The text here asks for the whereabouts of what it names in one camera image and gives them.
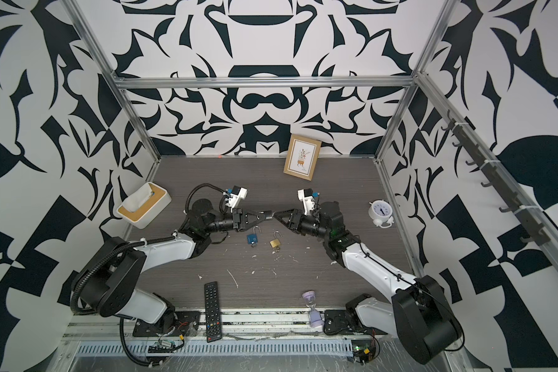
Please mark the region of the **brass padlock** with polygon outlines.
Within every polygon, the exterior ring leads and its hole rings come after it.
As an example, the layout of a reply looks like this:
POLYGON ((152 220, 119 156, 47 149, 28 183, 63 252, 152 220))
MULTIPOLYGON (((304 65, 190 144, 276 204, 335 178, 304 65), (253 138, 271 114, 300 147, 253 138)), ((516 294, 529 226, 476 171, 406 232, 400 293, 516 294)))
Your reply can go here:
POLYGON ((270 245, 273 251, 278 251, 281 249, 281 233, 279 231, 275 231, 273 233, 274 239, 271 240, 270 245))

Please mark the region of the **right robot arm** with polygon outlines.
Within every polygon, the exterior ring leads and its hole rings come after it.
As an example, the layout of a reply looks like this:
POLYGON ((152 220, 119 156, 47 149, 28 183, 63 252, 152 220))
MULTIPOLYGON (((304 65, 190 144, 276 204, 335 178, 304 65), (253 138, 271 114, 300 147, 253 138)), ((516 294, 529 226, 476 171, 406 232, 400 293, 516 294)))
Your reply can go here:
POLYGON ((373 253, 346 228, 338 202, 324 202, 311 212, 275 212, 274 218, 293 233, 317 238, 331 260, 380 291, 384 302, 357 298, 353 314, 362 326, 396 336, 416 362, 427 364, 442 352, 454 352, 455 342, 465 341, 439 283, 428 275, 408 274, 373 253))

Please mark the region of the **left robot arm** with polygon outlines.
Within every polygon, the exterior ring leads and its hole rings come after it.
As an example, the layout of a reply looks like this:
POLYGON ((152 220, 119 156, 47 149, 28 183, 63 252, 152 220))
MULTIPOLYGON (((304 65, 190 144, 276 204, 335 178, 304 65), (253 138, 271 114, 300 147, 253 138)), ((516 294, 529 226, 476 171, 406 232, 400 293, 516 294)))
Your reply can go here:
POLYGON ((158 334, 168 334, 179 326, 175 307, 158 294, 140 290, 137 283, 141 274, 200 256, 212 244, 214 233, 241 233, 272 217, 271 211, 241 208, 220 212, 202 198, 170 236, 135 242, 119 237, 106 240, 71 284, 71 311, 76 316, 136 319, 153 326, 158 334))

